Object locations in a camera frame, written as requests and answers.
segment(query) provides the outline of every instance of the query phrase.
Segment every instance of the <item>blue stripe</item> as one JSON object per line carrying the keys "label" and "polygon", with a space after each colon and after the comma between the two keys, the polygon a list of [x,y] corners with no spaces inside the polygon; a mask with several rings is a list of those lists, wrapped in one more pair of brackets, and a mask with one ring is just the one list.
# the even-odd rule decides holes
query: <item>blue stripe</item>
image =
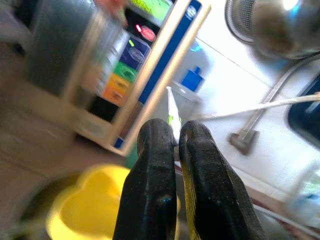
{"label": "blue stripe", "polygon": [[[192,0],[189,4],[190,7],[193,7],[196,10],[196,13],[198,14],[198,10],[201,7],[201,3]],[[181,42],[181,39],[184,37],[186,34],[189,26],[193,22],[193,18],[190,18],[186,15],[187,12],[184,13],[184,16],[182,17],[179,25],[177,26],[174,34],[171,37],[171,40],[169,41],[167,47],[165,48],[158,64],[156,65],[155,69],[153,70],[153,73],[147,82],[146,86],[144,87],[143,92],[141,93],[139,97],[139,101],[143,104],[146,103],[147,99],[149,98],[151,92],[155,88],[159,78],[161,77],[162,73],[164,72],[166,66],[168,65],[168,62],[172,58],[175,50],[178,48],[179,43]]]}
{"label": "blue stripe", "polygon": [[118,139],[115,141],[114,147],[116,149],[119,149],[119,148],[121,148],[123,143],[124,143],[124,141],[120,137],[118,137]]}

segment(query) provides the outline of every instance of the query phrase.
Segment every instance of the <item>metal strainer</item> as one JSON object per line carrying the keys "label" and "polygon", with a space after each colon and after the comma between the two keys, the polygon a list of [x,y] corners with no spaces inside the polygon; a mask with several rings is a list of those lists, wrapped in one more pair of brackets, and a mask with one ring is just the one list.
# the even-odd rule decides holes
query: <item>metal strainer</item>
{"label": "metal strainer", "polygon": [[252,44],[252,13],[256,0],[227,0],[225,22],[230,32],[241,42]]}

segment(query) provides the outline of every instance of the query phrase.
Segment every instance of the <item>red light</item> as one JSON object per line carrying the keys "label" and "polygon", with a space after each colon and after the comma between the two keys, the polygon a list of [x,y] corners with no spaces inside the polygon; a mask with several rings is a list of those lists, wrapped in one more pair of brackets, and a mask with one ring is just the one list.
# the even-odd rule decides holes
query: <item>red light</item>
{"label": "red light", "polygon": [[141,27],[141,35],[144,37],[144,39],[147,39],[149,42],[153,42],[156,40],[156,35],[152,29],[150,29],[147,26]]}
{"label": "red light", "polygon": [[135,25],[135,27],[136,27],[136,29],[138,30],[138,32],[141,33],[141,31],[142,31],[142,30],[141,30],[141,27],[140,27],[138,24]]}

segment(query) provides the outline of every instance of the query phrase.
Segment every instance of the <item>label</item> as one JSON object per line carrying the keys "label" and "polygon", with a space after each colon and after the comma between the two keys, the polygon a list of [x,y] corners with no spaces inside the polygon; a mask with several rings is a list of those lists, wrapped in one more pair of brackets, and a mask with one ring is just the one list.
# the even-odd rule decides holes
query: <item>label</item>
{"label": "label", "polygon": [[197,15],[197,10],[194,6],[189,5],[188,8],[185,11],[185,16],[191,20]]}
{"label": "label", "polygon": [[137,49],[135,47],[131,47],[129,49],[129,54],[138,63],[143,63],[145,61],[144,54],[139,49]]}

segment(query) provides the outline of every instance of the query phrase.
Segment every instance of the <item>digital display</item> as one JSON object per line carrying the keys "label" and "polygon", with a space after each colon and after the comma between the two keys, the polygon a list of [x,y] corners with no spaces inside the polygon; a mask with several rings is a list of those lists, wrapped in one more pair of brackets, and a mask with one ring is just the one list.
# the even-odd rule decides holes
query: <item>digital display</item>
{"label": "digital display", "polygon": [[163,21],[172,3],[166,0],[131,0],[131,2],[148,14]]}

